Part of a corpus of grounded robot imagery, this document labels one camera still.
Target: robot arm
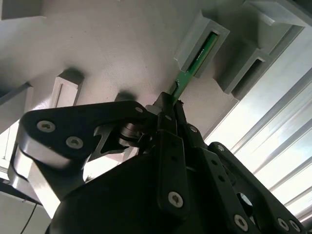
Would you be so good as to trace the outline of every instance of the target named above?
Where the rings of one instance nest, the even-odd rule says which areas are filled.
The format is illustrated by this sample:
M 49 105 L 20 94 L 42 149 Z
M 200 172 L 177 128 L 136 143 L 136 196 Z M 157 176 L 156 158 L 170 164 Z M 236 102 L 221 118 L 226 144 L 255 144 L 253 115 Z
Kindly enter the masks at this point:
M 88 183 L 85 163 L 137 147 Z M 306 233 L 221 143 L 207 146 L 182 102 L 135 101 L 28 112 L 9 178 L 52 218 L 50 234 Z

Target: gray plastic bracket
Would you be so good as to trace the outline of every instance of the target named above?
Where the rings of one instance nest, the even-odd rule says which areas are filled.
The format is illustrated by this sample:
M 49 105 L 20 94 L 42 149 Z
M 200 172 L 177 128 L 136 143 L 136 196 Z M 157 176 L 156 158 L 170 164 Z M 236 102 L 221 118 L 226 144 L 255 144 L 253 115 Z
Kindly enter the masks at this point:
M 224 93 L 241 100 L 262 77 L 273 59 L 250 42 L 245 41 L 237 59 L 217 80 Z
M 18 19 L 41 15 L 42 0 L 0 0 L 0 19 Z
M 312 26 L 311 14 L 295 3 L 293 0 L 247 0 L 260 13 L 264 14 L 274 23 L 286 23 L 303 27 Z
M 195 77 L 197 78 L 200 77 L 207 64 L 214 58 L 224 40 L 230 33 L 228 29 L 222 27 L 211 19 L 204 17 L 200 11 L 175 54 L 175 60 L 177 60 L 179 69 L 182 72 L 186 72 L 188 70 L 211 32 L 217 34 L 218 38 L 201 67 L 195 74 Z

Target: metal bolt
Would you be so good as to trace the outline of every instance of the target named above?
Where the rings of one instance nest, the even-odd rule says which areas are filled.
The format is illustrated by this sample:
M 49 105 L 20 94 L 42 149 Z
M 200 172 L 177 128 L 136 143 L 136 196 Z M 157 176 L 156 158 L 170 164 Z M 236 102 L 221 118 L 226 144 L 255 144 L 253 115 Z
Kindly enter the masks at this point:
M 197 129 L 196 129 L 196 127 L 194 127 L 194 126 L 190 126 L 190 129 L 193 131 L 193 132 L 195 132 L 195 133 L 197 133 Z
M 234 222 L 244 232 L 248 231 L 248 224 L 242 216 L 238 214 L 234 215 Z
M 224 151 L 224 148 L 223 148 L 222 145 L 217 145 L 217 147 L 218 147 L 218 149 L 219 149 L 220 151 Z
M 55 125 L 50 121 L 43 120 L 37 123 L 37 128 L 44 133 L 51 133 L 55 130 Z
M 79 137 L 70 136 L 66 140 L 66 145 L 72 149 L 78 150 L 83 147 L 83 141 Z
M 181 208 L 183 206 L 183 199 L 176 192 L 170 192 L 168 194 L 168 200 L 174 207 Z
M 283 229 L 285 229 L 286 231 L 289 231 L 289 227 L 288 227 L 287 223 L 286 223 L 283 219 L 278 218 L 277 221 L 278 221 L 278 224 L 279 224 Z
M 168 115 L 165 115 L 165 117 L 168 119 L 168 120 L 172 120 L 172 118 Z
M 297 232 L 301 232 L 300 228 L 298 227 L 298 225 L 294 221 L 289 220 L 289 222 L 291 223 L 292 227 L 295 228 L 295 230 Z
M 140 113 L 143 113 L 143 110 L 139 107 L 136 107 L 136 111 L 139 111 Z

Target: circular opening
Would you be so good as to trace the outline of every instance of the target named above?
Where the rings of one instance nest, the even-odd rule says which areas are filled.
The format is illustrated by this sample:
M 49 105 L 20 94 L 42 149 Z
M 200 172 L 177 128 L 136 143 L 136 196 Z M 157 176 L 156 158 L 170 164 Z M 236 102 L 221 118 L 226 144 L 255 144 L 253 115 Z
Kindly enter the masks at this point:
M 218 178 L 219 178 L 219 180 L 222 181 L 222 182 L 225 181 L 224 178 L 223 178 L 221 175 L 219 175 Z

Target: cable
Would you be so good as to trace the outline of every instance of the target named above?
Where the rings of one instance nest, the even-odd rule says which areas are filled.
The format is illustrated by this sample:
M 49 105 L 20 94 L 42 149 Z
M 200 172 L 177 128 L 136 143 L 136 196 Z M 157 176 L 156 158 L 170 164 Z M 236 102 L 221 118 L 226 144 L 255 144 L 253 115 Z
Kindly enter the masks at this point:
M 29 218 L 28 218 L 28 220 L 27 220 L 27 222 L 26 222 L 26 224 L 25 224 L 25 226 L 24 226 L 23 230 L 20 232 L 20 234 L 23 234 L 23 232 L 25 231 L 25 229 L 26 229 L 26 227 L 27 227 L 27 225 L 28 225 L 28 223 L 29 223 L 29 221 L 30 221 L 31 217 L 32 217 L 32 216 L 33 216 L 33 214 L 34 214 L 34 211 L 35 211 L 36 207 L 37 207 L 37 204 L 35 205 L 35 207 L 34 207 L 33 211 L 31 212 L 31 214 L 30 214 L 30 216 L 29 216 Z

